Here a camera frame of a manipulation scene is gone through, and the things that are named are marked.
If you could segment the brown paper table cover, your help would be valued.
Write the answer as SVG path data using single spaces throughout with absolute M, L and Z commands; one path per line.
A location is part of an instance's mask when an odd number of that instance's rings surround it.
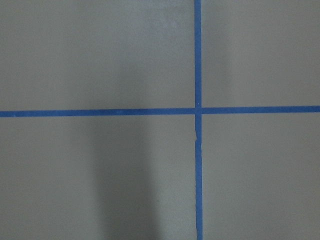
M 195 106 L 195 0 L 3 0 L 0 112 Z M 317 0 L 200 0 L 202 106 L 320 107 Z M 0 116 L 3 240 L 198 240 L 195 117 Z M 202 240 L 320 237 L 320 111 L 202 116 Z

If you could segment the blue tape grid lines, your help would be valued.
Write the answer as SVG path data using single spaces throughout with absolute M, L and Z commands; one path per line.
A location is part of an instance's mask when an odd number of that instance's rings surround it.
M 70 109 L 70 110 L 6 110 L 2 118 L 39 117 L 91 117 L 91 116 L 165 116 L 193 115 L 195 131 L 195 227 L 196 238 L 203 239 L 203 153 L 202 116 L 223 114 L 287 114 L 318 113 L 318 105 L 292 106 L 241 106 L 203 107 L 202 106 L 202 2 L 193 2 L 194 25 L 194 107 L 178 108 L 120 108 L 120 109 Z

